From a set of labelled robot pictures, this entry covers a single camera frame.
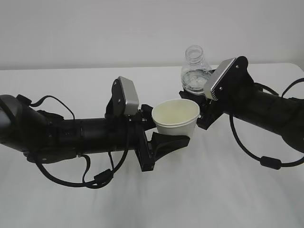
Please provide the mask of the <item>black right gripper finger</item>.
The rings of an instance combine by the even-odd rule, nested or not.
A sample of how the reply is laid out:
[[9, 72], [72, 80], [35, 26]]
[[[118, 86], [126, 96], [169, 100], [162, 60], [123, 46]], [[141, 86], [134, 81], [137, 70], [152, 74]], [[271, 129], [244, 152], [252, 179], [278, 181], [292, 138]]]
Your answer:
[[207, 99], [204, 95], [195, 95], [186, 90], [179, 91], [179, 95], [182, 99], [188, 99], [196, 102], [198, 105], [205, 105]]

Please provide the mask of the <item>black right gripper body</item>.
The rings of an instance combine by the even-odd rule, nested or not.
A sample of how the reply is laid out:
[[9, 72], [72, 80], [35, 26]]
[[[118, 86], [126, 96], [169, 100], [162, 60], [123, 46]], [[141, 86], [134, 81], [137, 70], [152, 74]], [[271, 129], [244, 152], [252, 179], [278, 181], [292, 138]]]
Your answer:
[[206, 130], [222, 114], [235, 114], [251, 94], [253, 86], [254, 81], [252, 80], [252, 84], [242, 85], [235, 93], [226, 95], [223, 99], [215, 101], [206, 98], [206, 104], [199, 105], [201, 117], [197, 120], [198, 127]]

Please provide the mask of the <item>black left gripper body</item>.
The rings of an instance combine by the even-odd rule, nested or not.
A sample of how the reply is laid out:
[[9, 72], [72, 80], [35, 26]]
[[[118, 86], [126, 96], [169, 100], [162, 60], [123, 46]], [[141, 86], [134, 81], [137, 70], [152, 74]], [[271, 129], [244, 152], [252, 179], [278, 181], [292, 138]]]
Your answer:
[[129, 118], [129, 126], [131, 130], [130, 146], [134, 149], [142, 172], [152, 171], [155, 161], [152, 158], [152, 146], [147, 140], [146, 131], [143, 128], [141, 114], [135, 114]]

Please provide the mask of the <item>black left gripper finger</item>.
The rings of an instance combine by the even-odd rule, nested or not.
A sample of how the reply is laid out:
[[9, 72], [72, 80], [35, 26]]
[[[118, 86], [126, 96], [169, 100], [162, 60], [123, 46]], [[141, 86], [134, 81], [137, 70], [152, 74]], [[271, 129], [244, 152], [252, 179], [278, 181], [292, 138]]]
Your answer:
[[144, 119], [144, 121], [142, 121], [144, 130], [156, 128], [156, 124], [152, 118], [152, 110], [153, 107], [148, 104], [142, 104], [141, 106], [141, 116], [142, 119]]
[[167, 154], [187, 147], [190, 137], [186, 135], [165, 135], [153, 132], [150, 144], [153, 161], [158, 161]]

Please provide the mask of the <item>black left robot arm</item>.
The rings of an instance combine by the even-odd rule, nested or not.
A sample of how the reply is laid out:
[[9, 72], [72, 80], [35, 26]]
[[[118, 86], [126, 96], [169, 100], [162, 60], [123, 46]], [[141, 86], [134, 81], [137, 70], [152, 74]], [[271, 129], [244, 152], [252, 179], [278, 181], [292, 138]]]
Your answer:
[[71, 119], [34, 110], [25, 98], [2, 95], [17, 123], [4, 111], [0, 113], [1, 144], [22, 152], [33, 162], [30, 151], [35, 151], [43, 164], [73, 159], [78, 155], [115, 152], [125, 149], [136, 153], [142, 171], [152, 171], [157, 160], [186, 147], [190, 138], [185, 134], [164, 135], [153, 133], [147, 140], [145, 132], [155, 127], [152, 108], [146, 104], [134, 116]]

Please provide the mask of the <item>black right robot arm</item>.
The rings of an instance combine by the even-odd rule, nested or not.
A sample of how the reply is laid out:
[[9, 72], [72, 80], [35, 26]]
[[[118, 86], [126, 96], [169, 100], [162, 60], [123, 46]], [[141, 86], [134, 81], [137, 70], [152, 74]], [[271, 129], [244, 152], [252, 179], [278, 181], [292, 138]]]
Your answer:
[[201, 117], [198, 127], [208, 129], [222, 114], [237, 118], [282, 137], [293, 149], [304, 151], [304, 101], [284, 98], [256, 83], [246, 69], [231, 69], [215, 86], [216, 100], [186, 90], [181, 98], [196, 102]]

